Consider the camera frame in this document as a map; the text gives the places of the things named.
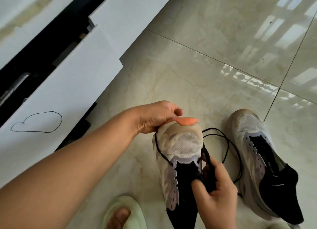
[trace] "drawer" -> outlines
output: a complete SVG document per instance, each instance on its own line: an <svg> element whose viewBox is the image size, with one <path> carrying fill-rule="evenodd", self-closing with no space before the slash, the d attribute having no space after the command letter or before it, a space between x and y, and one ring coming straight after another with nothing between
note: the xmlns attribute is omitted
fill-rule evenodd
<svg viewBox="0 0 317 229"><path fill-rule="evenodd" d="M105 0L90 16L119 57L169 0Z"/></svg>
<svg viewBox="0 0 317 229"><path fill-rule="evenodd" d="M96 25L0 128L0 187L53 153L121 68Z"/></svg>

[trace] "floor tile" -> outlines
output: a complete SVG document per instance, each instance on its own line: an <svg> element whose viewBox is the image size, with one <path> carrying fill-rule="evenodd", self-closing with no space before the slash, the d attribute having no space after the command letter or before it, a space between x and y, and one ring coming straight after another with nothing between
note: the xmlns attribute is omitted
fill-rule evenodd
<svg viewBox="0 0 317 229"><path fill-rule="evenodd" d="M264 119L278 89L147 30L125 52L121 62L123 69L88 117L92 124L90 131L120 111L159 100L177 103L184 109L184 116L199 118L202 128L223 129L229 115L240 108L250 108ZM152 136L140 134L135 138L91 193L68 229L101 228L107 205L120 195L137 199L148 228L172 228L163 201ZM219 138L205 142L210 153L220 160L225 143ZM236 177L236 170L231 167L228 170ZM238 218L240 228L267 226L241 200ZM204 228L199 216L196 228Z"/></svg>
<svg viewBox="0 0 317 229"><path fill-rule="evenodd" d="M297 196L304 223L316 228L317 105L280 90L265 120L278 155L299 174Z"/></svg>
<svg viewBox="0 0 317 229"><path fill-rule="evenodd" d="M317 18L300 45L282 88L317 103Z"/></svg>
<svg viewBox="0 0 317 229"><path fill-rule="evenodd" d="M148 29L280 86L316 0L170 0Z"/></svg>

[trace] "person's left arm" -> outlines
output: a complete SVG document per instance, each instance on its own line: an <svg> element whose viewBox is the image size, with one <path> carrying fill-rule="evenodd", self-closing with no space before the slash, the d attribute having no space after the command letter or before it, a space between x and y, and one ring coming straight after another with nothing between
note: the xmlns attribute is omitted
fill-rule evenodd
<svg viewBox="0 0 317 229"><path fill-rule="evenodd" d="M65 228L140 132L182 114L168 101L133 107L39 161L0 189L0 227Z"/></svg>

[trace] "drawer front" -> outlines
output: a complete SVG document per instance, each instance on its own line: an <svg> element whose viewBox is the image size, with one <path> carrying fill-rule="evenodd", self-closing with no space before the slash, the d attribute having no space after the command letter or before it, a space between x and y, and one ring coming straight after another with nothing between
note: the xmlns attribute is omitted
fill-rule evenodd
<svg viewBox="0 0 317 229"><path fill-rule="evenodd" d="M0 128L0 187L53 153L121 68L97 25Z"/></svg>
<svg viewBox="0 0 317 229"><path fill-rule="evenodd" d="M121 57L168 0L105 0L90 16Z"/></svg>

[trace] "floor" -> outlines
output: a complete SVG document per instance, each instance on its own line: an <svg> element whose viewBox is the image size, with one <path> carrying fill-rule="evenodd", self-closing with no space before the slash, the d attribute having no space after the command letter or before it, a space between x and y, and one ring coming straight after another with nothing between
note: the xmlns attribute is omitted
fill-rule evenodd
<svg viewBox="0 0 317 229"><path fill-rule="evenodd" d="M278 154L299 173L302 228L316 228L316 11L317 0L170 0L122 56L123 69L88 118L90 131L120 111L159 100L177 103L202 128L223 129L232 112L249 108L265 120ZM221 160L225 143L205 143ZM229 155L225 166L232 178L236 164ZM68 228L102 228L105 208L120 195L137 199L148 228L172 228L152 135L137 136ZM239 229L271 224L240 198L237 221ZM196 228L204 228L199 216Z"/></svg>

